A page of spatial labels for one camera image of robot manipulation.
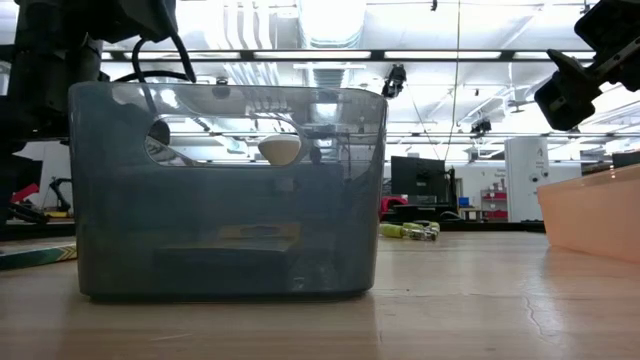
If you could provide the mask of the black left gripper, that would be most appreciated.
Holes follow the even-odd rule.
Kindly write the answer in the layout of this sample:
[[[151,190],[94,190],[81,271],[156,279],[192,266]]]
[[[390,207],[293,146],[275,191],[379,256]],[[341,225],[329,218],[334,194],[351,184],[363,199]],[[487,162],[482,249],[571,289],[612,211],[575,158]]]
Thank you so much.
[[[14,141],[69,136],[68,92],[76,83],[98,81],[103,43],[88,39],[76,49],[38,53],[12,49],[9,76],[9,138]],[[118,145],[141,145],[149,137],[170,142],[169,126],[133,103],[111,101]]]

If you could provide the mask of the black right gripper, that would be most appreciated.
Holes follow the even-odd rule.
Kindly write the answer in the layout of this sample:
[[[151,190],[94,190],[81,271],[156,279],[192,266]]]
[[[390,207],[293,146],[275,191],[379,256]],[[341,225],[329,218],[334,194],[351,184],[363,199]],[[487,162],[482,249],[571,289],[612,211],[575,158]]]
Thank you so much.
[[[575,24],[574,32],[595,52],[584,67],[574,57],[549,49],[557,70],[535,92],[552,129],[569,131],[595,113],[602,82],[640,90],[640,0],[600,0]]]

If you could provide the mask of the white cabinet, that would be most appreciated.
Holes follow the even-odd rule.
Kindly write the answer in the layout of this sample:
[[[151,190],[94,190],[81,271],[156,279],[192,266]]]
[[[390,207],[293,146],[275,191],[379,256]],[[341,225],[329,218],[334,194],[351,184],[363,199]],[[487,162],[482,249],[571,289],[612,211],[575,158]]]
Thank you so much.
[[[514,137],[505,141],[508,221],[539,221],[537,190],[549,183],[548,142],[545,137]]]

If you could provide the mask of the orange translucent plastic bin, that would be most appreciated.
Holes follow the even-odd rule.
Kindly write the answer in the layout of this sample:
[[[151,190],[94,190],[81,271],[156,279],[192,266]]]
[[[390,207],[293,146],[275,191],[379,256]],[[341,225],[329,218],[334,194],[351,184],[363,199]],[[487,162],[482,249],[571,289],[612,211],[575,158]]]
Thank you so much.
[[[640,264],[640,164],[541,186],[555,247]]]

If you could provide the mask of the white light bulb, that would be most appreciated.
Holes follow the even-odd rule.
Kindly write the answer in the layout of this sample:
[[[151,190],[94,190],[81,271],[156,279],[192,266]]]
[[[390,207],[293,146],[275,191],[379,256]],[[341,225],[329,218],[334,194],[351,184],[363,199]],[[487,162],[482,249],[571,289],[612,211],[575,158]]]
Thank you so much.
[[[272,166],[285,166],[295,160],[301,148],[297,135],[271,135],[260,141],[258,150]]]

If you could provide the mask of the red storage shelf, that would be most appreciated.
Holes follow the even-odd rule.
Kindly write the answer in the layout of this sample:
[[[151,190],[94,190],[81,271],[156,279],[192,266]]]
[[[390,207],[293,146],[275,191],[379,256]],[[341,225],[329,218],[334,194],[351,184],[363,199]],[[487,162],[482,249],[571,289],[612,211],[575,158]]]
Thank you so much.
[[[507,222],[508,202],[504,190],[482,190],[480,192],[482,219],[487,222]]]

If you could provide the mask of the black monitor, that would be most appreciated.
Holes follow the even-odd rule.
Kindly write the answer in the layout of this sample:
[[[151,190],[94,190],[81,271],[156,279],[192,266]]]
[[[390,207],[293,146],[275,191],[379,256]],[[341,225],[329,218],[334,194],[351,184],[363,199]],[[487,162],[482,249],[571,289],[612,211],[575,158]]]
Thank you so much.
[[[391,192],[394,195],[429,196],[436,203],[448,200],[445,162],[416,157],[391,157]]]
[[[0,190],[17,192],[40,184],[43,162],[17,155],[0,156]]]

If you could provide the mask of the red bar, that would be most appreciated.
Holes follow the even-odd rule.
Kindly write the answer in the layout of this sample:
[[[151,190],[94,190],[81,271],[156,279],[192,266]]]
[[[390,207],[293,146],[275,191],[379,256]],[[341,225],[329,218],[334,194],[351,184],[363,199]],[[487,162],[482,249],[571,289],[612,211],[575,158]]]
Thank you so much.
[[[33,195],[33,194],[37,194],[39,192],[40,188],[38,185],[36,185],[35,183],[31,183],[28,186],[22,188],[21,190],[18,190],[17,192],[15,192],[11,198],[10,198],[10,202],[11,203],[20,203],[24,200],[26,200],[29,196]]]

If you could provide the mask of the red chair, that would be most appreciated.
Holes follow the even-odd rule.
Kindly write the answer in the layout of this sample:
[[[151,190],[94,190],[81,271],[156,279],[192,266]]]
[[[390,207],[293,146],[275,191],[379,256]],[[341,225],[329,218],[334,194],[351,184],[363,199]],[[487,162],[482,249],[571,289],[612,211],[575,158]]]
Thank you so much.
[[[404,206],[408,204],[408,200],[403,198],[402,196],[382,196],[378,211],[378,217],[380,220],[382,220],[384,218],[384,215],[392,211],[395,206]]]

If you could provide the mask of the grey translucent handled bin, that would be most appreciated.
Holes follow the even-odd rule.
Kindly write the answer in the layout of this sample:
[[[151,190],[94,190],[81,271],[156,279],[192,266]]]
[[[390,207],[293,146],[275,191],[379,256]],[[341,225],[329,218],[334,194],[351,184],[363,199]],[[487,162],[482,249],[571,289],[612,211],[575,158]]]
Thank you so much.
[[[381,95],[85,82],[68,99],[82,294],[204,300],[372,287]]]

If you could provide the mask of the silver ceiling duct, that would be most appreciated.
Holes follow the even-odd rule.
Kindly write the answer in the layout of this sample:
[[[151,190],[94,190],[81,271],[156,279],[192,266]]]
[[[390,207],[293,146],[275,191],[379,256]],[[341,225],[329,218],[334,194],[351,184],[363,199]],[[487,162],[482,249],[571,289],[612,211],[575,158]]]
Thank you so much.
[[[366,0],[297,0],[301,46],[309,49],[359,47]]]

